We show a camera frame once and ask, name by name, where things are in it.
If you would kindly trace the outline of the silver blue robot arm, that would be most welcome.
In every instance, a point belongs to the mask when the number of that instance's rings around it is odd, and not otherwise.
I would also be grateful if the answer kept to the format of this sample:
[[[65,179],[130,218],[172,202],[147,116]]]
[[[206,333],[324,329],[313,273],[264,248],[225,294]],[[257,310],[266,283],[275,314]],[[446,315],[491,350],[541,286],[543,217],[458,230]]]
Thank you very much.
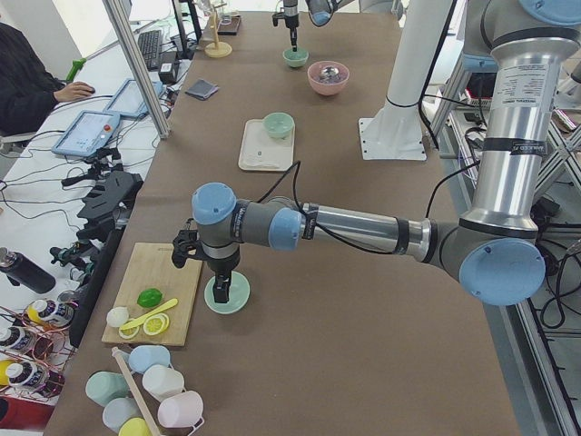
[[[437,266],[487,304],[524,301],[546,273],[530,210],[560,66],[579,46],[577,1],[468,4],[466,51],[490,55],[498,70],[476,191],[457,223],[414,222],[269,194],[243,200],[226,184],[207,183],[192,196],[195,228],[174,240],[173,263],[208,263],[214,300],[226,303],[242,244],[291,251],[300,240],[327,236],[366,253],[410,255]]]
[[[283,20],[289,29],[290,46],[293,52],[298,50],[298,28],[300,26],[298,3],[297,0],[283,0],[282,11],[272,16],[274,26]],[[317,27],[326,25],[339,9],[348,4],[350,4],[350,0],[306,0],[309,18]]]

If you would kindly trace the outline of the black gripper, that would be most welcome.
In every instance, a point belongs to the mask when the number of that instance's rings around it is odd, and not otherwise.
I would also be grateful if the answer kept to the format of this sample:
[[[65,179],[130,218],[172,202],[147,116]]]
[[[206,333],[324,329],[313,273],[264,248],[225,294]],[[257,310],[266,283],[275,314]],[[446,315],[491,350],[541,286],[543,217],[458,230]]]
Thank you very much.
[[[295,15],[287,15],[284,14],[284,21],[285,21],[285,25],[286,27],[290,30],[290,43],[291,43],[291,49],[293,51],[297,51],[298,50],[298,27],[300,25],[300,19],[299,19],[299,15],[295,14]]]
[[[206,263],[215,274],[215,284],[213,285],[213,298],[216,303],[228,302],[228,290],[231,286],[231,273],[240,263],[239,252],[222,258],[209,258]]]

